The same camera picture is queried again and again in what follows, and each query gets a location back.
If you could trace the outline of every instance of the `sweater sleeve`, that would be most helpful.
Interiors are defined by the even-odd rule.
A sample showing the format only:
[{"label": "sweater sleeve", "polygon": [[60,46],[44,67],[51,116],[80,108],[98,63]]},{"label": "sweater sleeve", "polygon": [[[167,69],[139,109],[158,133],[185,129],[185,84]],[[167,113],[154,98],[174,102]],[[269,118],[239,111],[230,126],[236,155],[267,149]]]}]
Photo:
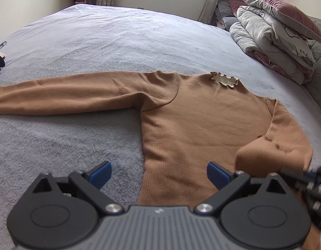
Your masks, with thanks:
[{"label": "sweater sleeve", "polygon": [[264,136],[241,147],[236,154],[236,170],[253,177],[265,177],[286,167],[308,169],[313,150],[296,120],[278,101],[266,99],[272,115],[271,125]]},{"label": "sweater sleeve", "polygon": [[177,95],[177,73],[105,71],[0,87],[0,114],[60,115],[136,107],[151,110]]}]

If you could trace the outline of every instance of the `brown sweater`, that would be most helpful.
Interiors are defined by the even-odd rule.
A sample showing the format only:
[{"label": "brown sweater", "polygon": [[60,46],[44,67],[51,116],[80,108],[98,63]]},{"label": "brown sweater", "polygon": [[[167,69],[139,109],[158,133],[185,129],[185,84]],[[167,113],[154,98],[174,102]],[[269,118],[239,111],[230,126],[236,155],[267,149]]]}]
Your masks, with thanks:
[{"label": "brown sweater", "polygon": [[[0,87],[0,114],[58,115],[136,107],[145,156],[140,205],[194,207],[217,190],[208,162],[255,177],[309,167],[313,150],[278,100],[213,74],[107,71]],[[318,249],[317,232],[306,249]]]}]

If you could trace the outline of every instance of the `folded blanket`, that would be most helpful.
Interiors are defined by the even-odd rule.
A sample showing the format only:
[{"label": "folded blanket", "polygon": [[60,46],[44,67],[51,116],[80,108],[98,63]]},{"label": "folded blanket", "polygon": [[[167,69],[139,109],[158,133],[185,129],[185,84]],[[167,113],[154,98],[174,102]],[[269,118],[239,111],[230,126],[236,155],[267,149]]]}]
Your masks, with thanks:
[{"label": "folded blanket", "polygon": [[230,33],[245,54],[299,85],[311,80],[316,62],[302,36],[253,6],[240,6],[237,15]]}]

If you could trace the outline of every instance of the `mattress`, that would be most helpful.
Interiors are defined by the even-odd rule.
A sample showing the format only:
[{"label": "mattress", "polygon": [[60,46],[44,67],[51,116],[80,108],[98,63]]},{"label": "mattress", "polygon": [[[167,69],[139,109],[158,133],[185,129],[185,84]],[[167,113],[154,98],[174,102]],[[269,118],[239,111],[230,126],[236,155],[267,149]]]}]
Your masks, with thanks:
[{"label": "mattress", "polygon": [[[74,5],[8,38],[0,85],[95,71],[220,71],[253,93],[278,98],[307,134],[321,164],[321,115],[305,88],[246,56],[230,33],[147,10]],[[0,249],[12,206],[41,172],[64,176],[108,160],[102,191],[125,207],[138,199],[143,177],[139,113],[135,109],[64,116],[0,115]]]}]

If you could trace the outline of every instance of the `pink velvet cushion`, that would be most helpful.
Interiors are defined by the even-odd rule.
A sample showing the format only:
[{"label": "pink velvet cushion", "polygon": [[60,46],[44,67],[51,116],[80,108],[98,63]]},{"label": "pink velvet cushion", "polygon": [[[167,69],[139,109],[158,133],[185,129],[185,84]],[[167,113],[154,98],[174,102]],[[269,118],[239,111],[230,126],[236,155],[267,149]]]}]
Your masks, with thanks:
[{"label": "pink velvet cushion", "polygon": [[237,17],[237,10],[241,5],[246,5],[248,6],[248,4],[241,2],[241,1],[235,1],[235,0],[229,0],[228,3],[231,6],[232,12],[233,14]]},{"label": "pink velvet cushion", "polygon": [[246,4],[266,10],[280,22],[307,38],[321,43],[321,32],[311,19],[286,0],[243,0]]}]

